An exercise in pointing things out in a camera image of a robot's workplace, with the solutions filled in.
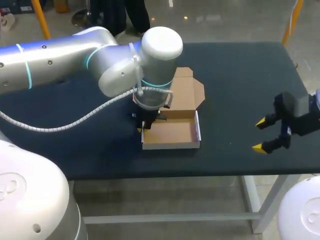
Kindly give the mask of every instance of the gray floor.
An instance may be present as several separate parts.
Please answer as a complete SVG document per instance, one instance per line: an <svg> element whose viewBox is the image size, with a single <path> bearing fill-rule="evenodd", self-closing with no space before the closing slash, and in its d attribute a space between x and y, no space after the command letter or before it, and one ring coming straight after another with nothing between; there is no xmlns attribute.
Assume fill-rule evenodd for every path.
<svg viewBox="0 0 320 240"><path fill-rule="evenodd" d="M53 37L79 31L71 25L71 16L85 4L84 0L72 1L70 13L56 14L52 9L46 11ZM173 28L184 42L251 42L281 41L295 0L172 0L173 7L170 7L170 0L145 2L150 18L154 18L151 25ZM320 87L319 23L320 2L306 0L294 35L287 45L310 92ZM1 43L11 45L42 39L44 37L36 17L25 14L16 16L14 29L3 34ZM119 43L137 39L124 35ZM261 201L276 177L255 177ZM208 213L218 210L240 212L245 209L237 177L80 181L76 182L75 191L84 216ZM247 221L90 225L88 231L90 240L280 240L276 225L274 219L263 236L253 235Z"/></svg>

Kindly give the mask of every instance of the person's leg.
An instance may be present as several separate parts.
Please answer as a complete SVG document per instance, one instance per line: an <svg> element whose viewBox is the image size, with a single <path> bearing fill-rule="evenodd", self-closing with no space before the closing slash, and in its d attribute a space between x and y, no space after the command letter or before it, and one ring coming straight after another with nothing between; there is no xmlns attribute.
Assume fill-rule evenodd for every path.
<svg viewBox="0 0 320 240"><path fill-rule="evenodd" d="M150 28L149 15L145 0L124 0L125 9L133 27L139 33L144 33Z"/></svg>
<svg viewBox="0 0 320 240"><path fill-rule="evenodd" d="M102 0L103 26L113 36L126 29L126 8L124 0Z"/></svg>
<svg viewBox="0 0 320 240"><path fill-rule="evenodd" d="M91 13L90 15L90 23L93 26L98 25L98 18L101 12L101 0L88 0L90 2L90 9L88 9Z"/></svg>

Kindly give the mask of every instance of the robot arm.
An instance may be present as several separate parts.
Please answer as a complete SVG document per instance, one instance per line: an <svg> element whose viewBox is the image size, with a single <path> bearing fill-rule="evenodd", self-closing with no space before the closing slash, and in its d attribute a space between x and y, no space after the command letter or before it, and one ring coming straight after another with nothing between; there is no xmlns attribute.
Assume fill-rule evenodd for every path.
<svg viewBox="0 0 320 240"><path fill-rule="evenodd" d="M151 28L141 41L127 45L118 45L103 27L64 38L16 44L0 48L0 94L31 89L88 70L108 97L137 85L139 91L132 92L138 105L137 128L143 121L145 128L150 128L159 108L166 104L166 90L170 89L182 49L181 37L167 27ZM152 88L158 91L142 92Z"/></svg>

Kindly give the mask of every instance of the open cardboard box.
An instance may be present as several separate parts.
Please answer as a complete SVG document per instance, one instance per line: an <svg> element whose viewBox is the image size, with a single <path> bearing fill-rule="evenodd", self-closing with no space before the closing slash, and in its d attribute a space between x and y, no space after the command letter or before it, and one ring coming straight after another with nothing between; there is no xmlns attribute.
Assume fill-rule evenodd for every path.
<svg viewBox="0 0 320 240"><path fill-rule="evenodd" d="M142 130L143 150L200 148L197 108L205 100L204 85L193 78L190 68L179 67L170 90L173 91L171 108L160 109L167 120L156 120L151 129Z"/></svg>

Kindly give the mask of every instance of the black table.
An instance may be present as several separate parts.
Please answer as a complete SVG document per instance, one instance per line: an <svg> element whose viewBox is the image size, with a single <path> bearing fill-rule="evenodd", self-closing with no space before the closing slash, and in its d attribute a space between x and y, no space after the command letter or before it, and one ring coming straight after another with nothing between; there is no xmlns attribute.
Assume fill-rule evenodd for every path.
<svg viewBox="0 0 320 240"><path fill-rule="evenodd" d="M320 172L320 132L294 136L289 150L271 155L252 150L279 134L279 125L255 128L273 111L274 96L285 90L297 97L307 93L280 43L187 43L178 62L205 86L198 109L200 149L142 151L129 97L63 132L31 132L2 119L0 130L19 147L56 163L69 180ZM1 95L0 110L26 124L52 128L106 100L97 81L79 72L65 83Z"/></svg>

